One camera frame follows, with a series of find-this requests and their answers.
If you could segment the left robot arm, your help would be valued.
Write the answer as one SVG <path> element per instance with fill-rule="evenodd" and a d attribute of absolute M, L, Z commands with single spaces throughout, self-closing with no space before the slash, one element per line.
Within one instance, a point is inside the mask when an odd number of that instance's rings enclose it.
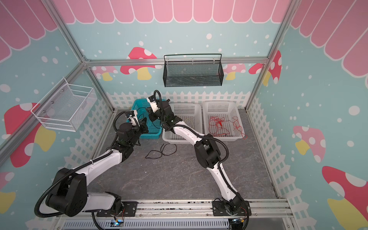
<path fill-rule="evenodd" d="M 81 212 L 103 211 L 117 216 L 124 211 L 121 196 L 112 192 L 90 193 L 87 186 L 108 169 L 129 158 L 134 147 L 140 145 L 142 134 L 148 133 L 145 118 L 138 119 L 136 110 L 123 111 L 127 122 L 116 126 L 113 121 L 115 138 L 101 156 L 73 169 L 60 169 L 52 185 L 41 195 L 34 207 L 37 217 L 48 218 L 59 215 L 74 217 Z"/>

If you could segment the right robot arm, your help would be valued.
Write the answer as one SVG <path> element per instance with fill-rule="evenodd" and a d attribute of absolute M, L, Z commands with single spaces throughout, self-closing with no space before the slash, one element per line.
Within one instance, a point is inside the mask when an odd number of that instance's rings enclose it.
<path fill-rule="evenodd" d="M 230 215 L 245 215 L 248 218 L 251 215 L 250 209 L 233 187 L 222 165 L 230 155 L 225 143 L 211 134 L 204 135 L 190 128 L 173 113 L 169 102 L 162 99 L 160 91 L 155 90 L 147 101 L 150 104 L 147 111 L 151 121 L 160 120 L 165 131 L 179 135 L 193 145 L 197 161 L 214 178 L 220 189 L 225 209 Z"/>

